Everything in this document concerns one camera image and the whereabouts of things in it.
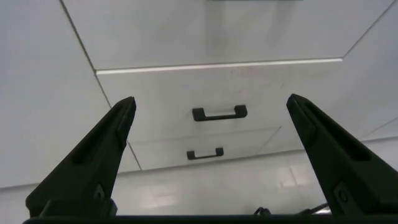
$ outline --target cabinet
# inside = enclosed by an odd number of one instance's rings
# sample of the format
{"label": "cabinet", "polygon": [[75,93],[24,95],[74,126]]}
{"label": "cabinet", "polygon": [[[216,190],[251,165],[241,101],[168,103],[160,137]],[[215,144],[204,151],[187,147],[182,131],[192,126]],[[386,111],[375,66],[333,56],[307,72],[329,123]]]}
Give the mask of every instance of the cabinet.
{"label": "cabinet", "polygon": [[[398,136],[397,20],[394,3],[309,98],[362,141]],[[260,153],[303,149],[293,123],[281,126]]]}
{"label": "cabinet", "polygon": [[[324,79],[341,60],[308,61],[248,67],[180,70],[140,70],[102,74],[98,79],[109,102],[134,96],[136,117],[130,142],[278,128],[290,116],[286,100],[292,94],[314,98]],[[207,116],[234,113],[245,105],[240,119],[196,122],[192,109],[203,108]]]}
{"label": "cabinet", "polygon": [[35,184],[109,105],[58,1],[1,1],[0,29],[0,187]]}
{"label": "cabinet", "polygon": [[66,0],[95,69],[343,57],[392,0]]}

